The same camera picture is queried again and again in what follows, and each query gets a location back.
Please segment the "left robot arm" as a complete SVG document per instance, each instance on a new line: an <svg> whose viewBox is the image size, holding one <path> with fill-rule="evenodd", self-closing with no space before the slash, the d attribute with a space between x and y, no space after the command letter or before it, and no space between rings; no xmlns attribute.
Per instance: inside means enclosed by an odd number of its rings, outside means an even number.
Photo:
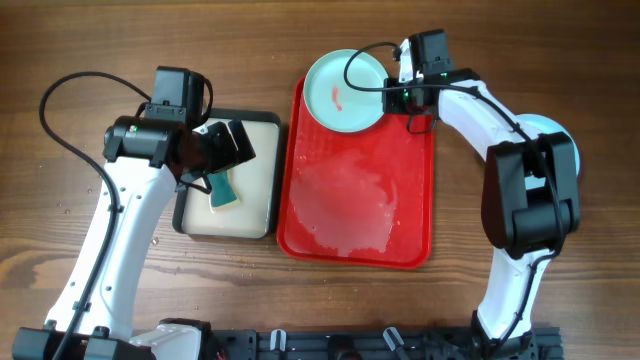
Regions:
<svg viewBox="0 0 640 360"><path fill-rule="evenodd" d="M169 200L187 189L210 194L209 175L255 156L240 121L208 121L212 103L203 75L158 68L152 94L106 130L104 165L39 119L54 141L98 173L102 194L66 287L42 328L18 330L13 358L222 358L207 322L169 318L141 335L132 325L149 243Z"/></svg>

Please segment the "green and yellow sponge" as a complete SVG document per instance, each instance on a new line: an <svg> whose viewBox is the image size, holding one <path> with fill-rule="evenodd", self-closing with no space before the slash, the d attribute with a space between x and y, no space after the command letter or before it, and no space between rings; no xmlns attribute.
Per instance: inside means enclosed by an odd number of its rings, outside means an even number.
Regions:
<svg viewBox="0 0 640 360"><path fill-rule="evenodd" d="M207 180L211 185L209 202L213 211L234 207L239 204L237 195L229 171L209 174Z"/></svg>

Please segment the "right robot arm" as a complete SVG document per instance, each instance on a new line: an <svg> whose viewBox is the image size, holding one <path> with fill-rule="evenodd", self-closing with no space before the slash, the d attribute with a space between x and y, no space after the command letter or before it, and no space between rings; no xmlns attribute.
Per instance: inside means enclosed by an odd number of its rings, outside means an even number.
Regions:
<svg viewBox="0 0 640 360"><path fill-rule="evenodd" d="M399 74L384 82L383 109L431 115L454 128L485 163L481 220L493 246L483 300L449 346L471 359L541 355L531 324L544 271L580 223L571 137L552 121L530 124L502 105L471 69L455 69L442 30L393 47Z"/></svg>

